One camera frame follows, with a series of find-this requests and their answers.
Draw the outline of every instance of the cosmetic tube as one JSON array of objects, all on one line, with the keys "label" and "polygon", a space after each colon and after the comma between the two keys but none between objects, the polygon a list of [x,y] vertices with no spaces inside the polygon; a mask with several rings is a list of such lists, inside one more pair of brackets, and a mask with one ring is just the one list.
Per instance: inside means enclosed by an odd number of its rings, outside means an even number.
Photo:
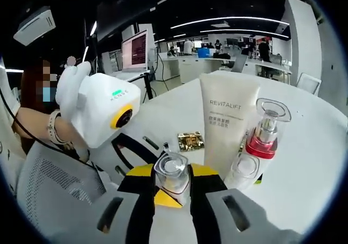
[{"label": "cosmetic tube", "polygon": [[200,76],[204,112],[204,165],[218,171],[221,179],[229,172],[248,119],[256,112],[259,84],[229,75]]}]

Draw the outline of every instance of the black ceiling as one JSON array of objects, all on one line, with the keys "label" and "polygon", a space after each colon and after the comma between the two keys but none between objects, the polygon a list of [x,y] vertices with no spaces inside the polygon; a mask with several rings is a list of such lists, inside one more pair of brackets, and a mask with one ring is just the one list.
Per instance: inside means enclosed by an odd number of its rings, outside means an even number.
[{"label": "black ceiling", "polygon": [[[84,52],[84,22],[87,34],[98,18],[97,6],[101,3],[116,4],[118,12],[113,16],[113,23],[123,20],[113,31],[113,36],[98,45],[98,50],[118,49],[121,45],[121,31],[130,23],[152,23],[155,39],[171,39],[174,35],[186,33],[187,36],[201,35],[200,30],[213,29],[213,22],[192,24],[170,29],[177,24],[211,17],[253,16],[281,20],[285,0],[168,0],[156,6],[161,0],[1,0],[2,23],[0,32],[0,53],[4,56],[7,68],[24,69],[32,59],[43,58],[59,66],[72,55],[81,58]],[[56,29],[25,47],[12,37],[18,24],[28,14],[43,5],[52,10]],[[258,29],[274,32],[277,23],[254,20],[229,20],[231,28]],[[87,58],[93,57],[90,49]]]}]

